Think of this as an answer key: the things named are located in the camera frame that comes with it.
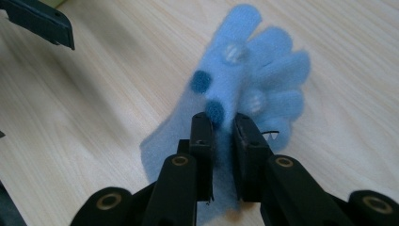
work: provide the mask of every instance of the wood grain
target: wood grain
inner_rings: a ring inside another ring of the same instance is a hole
[[[148,182],[140,142],[171,112],[206,43],[243,1],[69,0],[76,51],[0,14],[0,179],[28,225],[68,225],[95,191]],[[399,5],[248,1],[311,55],[305,111],[283,154],[342,198],[399,202]],[[258,208],[210,225],[260,225]]]

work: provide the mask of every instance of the wooden table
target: wooden table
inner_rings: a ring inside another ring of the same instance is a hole
[[[171,112],[242,1],[69,0],[76,50],[0,18],[0,179],[28,225],[68,225],[97,190],[148,184],[140,142]],[[328,192],[399,202],[399,4],[250,1],[311,55],[305,110],[281,153]],[[260,225],[257,207],[210,225]]]

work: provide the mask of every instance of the black bracket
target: black bracket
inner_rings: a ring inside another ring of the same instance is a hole
[[[233,126],[234,180],[244,202],[260,202],[265,225],[389,226],[399,205],[370,190],[344,202],[323,190],[294,158],[274,155],[255,123],[237,114]]]
[[[233,174],[237,198],[260,202],[265,225],[395,226],[399,205],[382,194],[355,191],[344,202],[326,193],[295,159],[274,155],[255,123],[233,123]],[[197,202],[213,198],[214,133],[205,113],[193,117],[191,137],[165,160],[158,181],[132,195],[108,187],[92,195],[72,226],[196,225]]]
[[[72,26],[62,12],[37,0],[0,0],[0,9],[11,22],[48,40],[74,50]]]
[[[92,195],[76,214],[71,226],[196,224],[197,202],[213,198],[214,152],[212,124],[205,113],[192,119],[191,137],[181,139],[169,156],[158,181],[132,195],[108,187]]]

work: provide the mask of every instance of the dark blue dot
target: dark blue dot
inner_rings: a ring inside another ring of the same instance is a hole
[[[204,71],[196,71],[193,74],[190,87],[196,93],[204,93],[211,86],[211,75]]]
[[[209,117],[211,122],[216,126],[220,126],[225,117],[225,110],[223,105],[219,101],[210,101],[205,106],[206,115]]]

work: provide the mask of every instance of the screw hole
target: screw hole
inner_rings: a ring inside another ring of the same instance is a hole
[[[122,196],[119,193],[109,193],[97,200],[97,208],[101,210],[109,210],[116,207],[121,201]]]
[[[392,207],[388,203],[380,200],[377,197],[366,196],[366,197],[363,197],[362,200],[363,200],[363,203],[366,204],[369,208],[373,209],[374,211],[376,211],[380,214],[388,215],[388,214],[393,213]]]
[[[186,157],[184,157],[184,156],[177,156],[177,157],[174,157],[174,158],[172,159],[172,163],[173,163],[175,166],[178,166],[178,167],[184,166],[185,164],[188,163],[188,158],[186,158]]]
[[[294,165],[294,162],[291,161],[291,159],[286,158],[286,157],[277,158],[276,163],[285,168],[290,168],[291,166]]]

